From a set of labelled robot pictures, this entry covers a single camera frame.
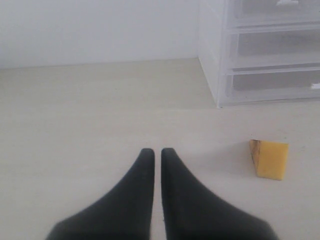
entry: white floor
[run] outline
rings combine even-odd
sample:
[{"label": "white floor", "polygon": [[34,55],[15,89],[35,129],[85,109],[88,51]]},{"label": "white floor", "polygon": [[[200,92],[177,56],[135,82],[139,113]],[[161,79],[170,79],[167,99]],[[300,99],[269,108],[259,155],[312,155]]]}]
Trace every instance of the white floor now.
[{"label": "white floor", "polygon": [[[271,223],[320,237],[320,102],[215,109],[197,59],[0,71],[1,240],[43,240],[156,152],[152,239],[164,240],[160,151]],[[290,143],[285,180],[257,178],[249,139]]]}]

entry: sponge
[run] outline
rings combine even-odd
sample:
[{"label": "sponge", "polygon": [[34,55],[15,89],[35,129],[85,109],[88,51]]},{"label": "sponge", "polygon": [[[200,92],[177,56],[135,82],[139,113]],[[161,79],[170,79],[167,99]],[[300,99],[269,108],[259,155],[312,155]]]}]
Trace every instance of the sponge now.
[{"label": "sponge", "polygon": [[287,143],[250,140],[250,150],[258,177],[284,179],[289,150]]}]

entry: drawer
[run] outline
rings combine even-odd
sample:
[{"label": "drawer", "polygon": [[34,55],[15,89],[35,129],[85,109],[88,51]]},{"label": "drawer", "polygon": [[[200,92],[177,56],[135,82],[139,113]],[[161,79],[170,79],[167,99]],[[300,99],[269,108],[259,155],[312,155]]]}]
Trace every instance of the drawer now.
[{"label": "drawer", "polygon": [[268,32],[230,33],[226,41],[226,67],[320,63],[320,26],[310,28],[262,28]]},{"label": "drawer", "polygon": [[319,0],[229,0],[231,27],[320,21]]},{"label": "drawer", "polygon": [[225,76],[220,105],[320,98],[320,64],[234,71]]}]

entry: white wall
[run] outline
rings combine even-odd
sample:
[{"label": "white wall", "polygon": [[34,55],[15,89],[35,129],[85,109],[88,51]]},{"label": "white wall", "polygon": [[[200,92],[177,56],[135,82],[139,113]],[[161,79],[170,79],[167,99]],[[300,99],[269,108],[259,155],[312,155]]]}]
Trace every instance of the white wall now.
[{"label": "white wall", "polygon": [[197,56],[198,0],[1,0],[0,68]]}]

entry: white plastic cabinet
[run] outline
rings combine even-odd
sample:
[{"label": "white plastic cabinet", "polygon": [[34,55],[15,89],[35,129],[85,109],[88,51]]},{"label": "white plastic cabinet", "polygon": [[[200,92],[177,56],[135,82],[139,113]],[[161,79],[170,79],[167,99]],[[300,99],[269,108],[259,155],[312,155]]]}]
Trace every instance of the white plastic cabinet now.
[{"label": "white plastic cabinet", "polygon": [[320,98],[320,0],[200,0],[199,59],[218,107]]}]

